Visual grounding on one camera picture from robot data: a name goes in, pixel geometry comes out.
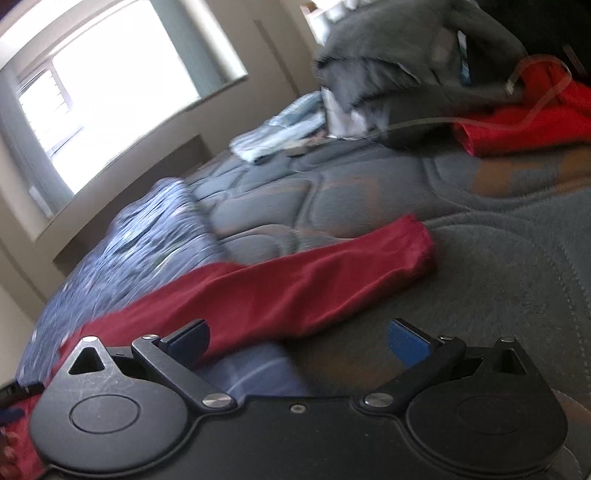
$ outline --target gray hoodie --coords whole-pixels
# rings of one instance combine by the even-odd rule
[[[467,57],[458,32],[473,46]],[[380,0],[335,24],[315,63],[343,110],[357,109],[384,131],[402,121],[520,101],[519,90],[505,91],[505,81],[526,55],[514,35],[470,0]],[[466,63],[478,65],[485,81],[470,85],[462,75]],[[386,143],[406,145],[431,128],[391,131]]]

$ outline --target red fabric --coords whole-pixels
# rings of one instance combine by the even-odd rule
[[[310,335],[385,299],[434,267],[428,230],[413,216],[347,242],[258,265],[210,264],[84,325],[60,348],[55,369],[82,337],[129,345],[146,333],[166,336],[195,318],[211,330],[206,359],[266,340]],[[37,398],[17,405],[26,417],[10,425],[23,478],[43,470],[28,437]]]
[[[554,63],[535,63],[521,75],[525,83],[523,105],[505,106],[498,108],[490,116],[475,115],[468,118],[489,124],[517,125],[565,75],[563,68]],[[573,80],[536,115],[532,123],[518,130],[499,130],[468,124],[454,124],[453,129],[466,151],[477,156],[589,142],[591,88]]]

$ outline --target metal screw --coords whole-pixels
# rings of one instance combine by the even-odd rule
[[[387,393],[370,393],[363,399],[363,402],[369,407],[385,408],[389,407],[394,401],[392,395]]]
[[[226,408],[232,403],[232,400],[233,398],[225,393],[211,393],[202,402],[203,405],[209,408]]]
[[[306,407],[305,405],[297,404],[297,405],[292,405],[290,407],[290,410],[293,413],[304,413],[305,411],[308,410],[308,407]]]

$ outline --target black plastic device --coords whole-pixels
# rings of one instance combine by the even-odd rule
[[[412,366],[375,391],[241,406],[181,364],[208,341],[202,320],[130,348],[84,338],[31,417],[44,478],[559,478],[566,417],[513,338],[468,348],[395,320]]]

